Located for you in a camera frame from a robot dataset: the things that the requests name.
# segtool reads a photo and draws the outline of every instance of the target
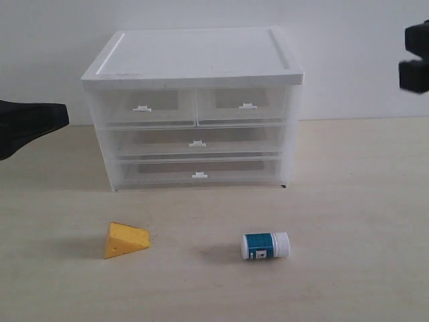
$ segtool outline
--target yellow cheese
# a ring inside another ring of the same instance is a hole
[[[145,250],[150,246],[147,230],[112,222],[107,233],[105,259]]]

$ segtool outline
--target black object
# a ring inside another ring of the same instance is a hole
[[[66,125],[68,114],[63,104],[0,101],[0,160]]]
[[[405,47],[420,60],[400,62],[400,87],[417,94],[429,91],[429,20],[405,30]]]

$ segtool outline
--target table surface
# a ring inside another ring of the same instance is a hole
[[[0,321],[427,321],[429,119],[304,121],[292,184],[109,190],[94,129],[0,162]],[[153,246],[103,260],[110,221]],[[287,231],[289,258],[241,259]]]

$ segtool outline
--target blue label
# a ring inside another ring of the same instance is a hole
[[[273,238],[270,233],[247,234],[246,240],[250,260],[274,257]]]

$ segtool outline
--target plastic drawer unit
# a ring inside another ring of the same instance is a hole
[[[117,32],[82,83],[116,191],[287,185],[303,78],[264,27]]]

